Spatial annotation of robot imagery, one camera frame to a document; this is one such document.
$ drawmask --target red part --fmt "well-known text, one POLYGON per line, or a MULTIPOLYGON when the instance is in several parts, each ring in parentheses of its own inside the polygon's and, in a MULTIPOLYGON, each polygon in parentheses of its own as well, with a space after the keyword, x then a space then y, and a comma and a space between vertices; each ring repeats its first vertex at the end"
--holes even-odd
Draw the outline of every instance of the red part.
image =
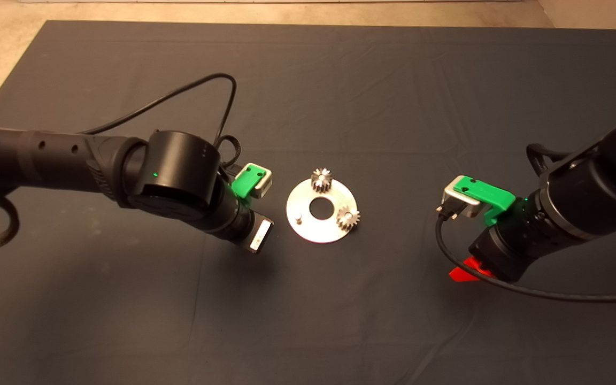
MULTIPOLYGON (((496 276, 491 271, 479 268, 481 264, 476 258, 474 258, 474 256, 469 256, 469 258, 467 258, 464 263, 465 265, 469 266, 469 268, 477 270, 479 271, 479 273, 482 273, 483 275, 486 275, 487 277, 496 278, 496 276)), ((448 275, 455 282, 479 281, 479 278, 474 277, 472 274, 467 273, 466 271, 464 271, 462 268, 459 268, 459 267, 456 267, 453 270, 451 270, 450 273, 448 273, 448 275)))

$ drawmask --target dark gray tablecloth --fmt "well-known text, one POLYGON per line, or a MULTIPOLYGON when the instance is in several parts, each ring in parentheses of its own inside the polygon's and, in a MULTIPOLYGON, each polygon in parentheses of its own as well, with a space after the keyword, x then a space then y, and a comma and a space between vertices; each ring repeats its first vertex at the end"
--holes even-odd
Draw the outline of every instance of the dark gray tablecloth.
MULTIPOLYGON (((77 132, 218 71, 239 81, 241 161, 274 172, 255 204, 276 221, 264 253, 102 195, 20 188, 0 383, 616 383, 616 305, 453 283, 433 236, 456 175, 525 195, 526 144, 572 150, 614 127, 616 31, 47 22, 0 90, 0 127, 77 132), (334 244, 284 214, 318 166, 363 215, 334 244)), ((113 133, 210 139, 227 92, 113 133)), ((448 243, 465 255, 481 227, 453 222, 448 243)), ((616 292, 616 234, 521 283, 616 292)))

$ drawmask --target metal gear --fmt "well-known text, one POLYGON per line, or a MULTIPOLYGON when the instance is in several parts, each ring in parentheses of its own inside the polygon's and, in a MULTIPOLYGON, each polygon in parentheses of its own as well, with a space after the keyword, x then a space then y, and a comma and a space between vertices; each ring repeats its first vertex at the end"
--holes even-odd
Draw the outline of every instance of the metal gear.
POLYGON ((360 212, 348 206, 342 207, 337 213, 337 225, 345 232, 353 229, 360 222, 360 212))
POLYGON ((313 190, 318 193, 325 193, 332 187, 332 173, 326 168, 316 168, 310 180, 313 190))

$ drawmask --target black cylindrical joint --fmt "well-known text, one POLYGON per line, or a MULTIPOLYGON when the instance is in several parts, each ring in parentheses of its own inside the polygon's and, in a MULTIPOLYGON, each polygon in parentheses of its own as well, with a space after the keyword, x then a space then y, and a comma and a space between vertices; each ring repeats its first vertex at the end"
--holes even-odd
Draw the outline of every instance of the black cylindrical joint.
POLYGON ((501 280, 518 280, 538 258, 582 243, 560 229, 541 206, 538 191, 517 199, 498 217, 498 223, 484 230, 469 246, 484 268, 501 280))
POLYGON ((548 180, 550 202, 565 221, 593 236, 616 231, 616 172, 599 154, 548 180))
POLYGON ((253 221, 253 212, 240 202, 229 184, 218 178, 206 215, 186 222, 203 232, 234 242, 246 238, 252 230, 253 221))
POLYGON ((133 195, 187 202, 199 211, 211 204, 220 153, 198 136, 176 131, 149 138, 133 195))

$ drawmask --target green bracket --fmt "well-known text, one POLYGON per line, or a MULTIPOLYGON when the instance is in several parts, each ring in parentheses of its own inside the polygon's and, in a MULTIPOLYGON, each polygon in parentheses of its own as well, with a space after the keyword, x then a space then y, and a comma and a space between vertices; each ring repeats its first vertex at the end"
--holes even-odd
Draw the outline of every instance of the green bracket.
POLYGON ((246 170, 232 182, 232 191, 239 198, 246 199, 249 197, 249 193, 254 190, 256 185, 266 175, 266 172, 264 168, 248 164, 246 170))
POLYGON ((498 215, 508 210, 508 207, 515 202, 515 195, 511 192, 470 177, 463 177, 453 186, 453 190, 491 205, 489 211, 484 214, 484 223, 487 226, 496 224, 498 215))

